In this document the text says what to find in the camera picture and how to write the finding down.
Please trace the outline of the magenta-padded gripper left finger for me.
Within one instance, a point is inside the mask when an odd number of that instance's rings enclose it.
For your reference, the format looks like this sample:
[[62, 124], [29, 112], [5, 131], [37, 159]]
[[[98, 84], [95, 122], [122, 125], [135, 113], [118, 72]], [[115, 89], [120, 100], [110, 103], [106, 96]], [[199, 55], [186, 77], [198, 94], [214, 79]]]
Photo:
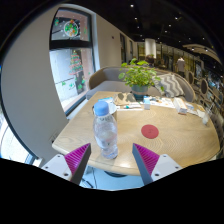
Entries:
[[90, 155], [91, 144], [87, 143], [66, 155], [55, 155], [42, 169], [79, 185]]

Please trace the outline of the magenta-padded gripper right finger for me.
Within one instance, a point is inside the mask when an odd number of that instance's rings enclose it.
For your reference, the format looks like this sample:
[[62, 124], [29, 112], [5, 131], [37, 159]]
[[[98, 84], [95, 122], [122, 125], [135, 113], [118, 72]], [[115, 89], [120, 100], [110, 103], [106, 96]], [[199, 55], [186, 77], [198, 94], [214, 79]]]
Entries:
[[136, 143], [133, 144], [132, 154], [134, 155], [142, 181], [145, 185], [182, 169], [167, 154], [158, 155]]

